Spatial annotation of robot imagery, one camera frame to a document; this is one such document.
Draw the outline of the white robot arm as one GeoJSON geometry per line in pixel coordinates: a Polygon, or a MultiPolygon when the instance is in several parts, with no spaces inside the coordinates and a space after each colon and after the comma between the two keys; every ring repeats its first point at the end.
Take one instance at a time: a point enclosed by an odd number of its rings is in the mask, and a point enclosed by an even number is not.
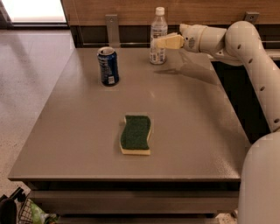
{"type": "Polygon", "coordinates": [[[157,48],[207,53],[232,66],[243,65],[269,126],[256,140],[241,171],[238,224],[280,224],[280,69],[263,48],[257,29],[247,21],[227,29],[182,24],[179,32],[156,38],[157,48]]]}

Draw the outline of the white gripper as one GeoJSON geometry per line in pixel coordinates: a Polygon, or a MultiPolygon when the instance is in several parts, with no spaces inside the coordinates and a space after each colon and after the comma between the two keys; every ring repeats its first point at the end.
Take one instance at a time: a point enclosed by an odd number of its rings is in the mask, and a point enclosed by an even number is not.
{"type": "Polygon", "coordinates": [[[178,35],[176,32],[172,32],[160,36],[154,43],[157,48],[180,49],[184,46],[184,49],[188,52],[204,53],[205,50],[202,48],[201,39],[206,28],[205,25],[200,24],[181,24],[179,26],[179,31],[182,36],[178,35]]]}

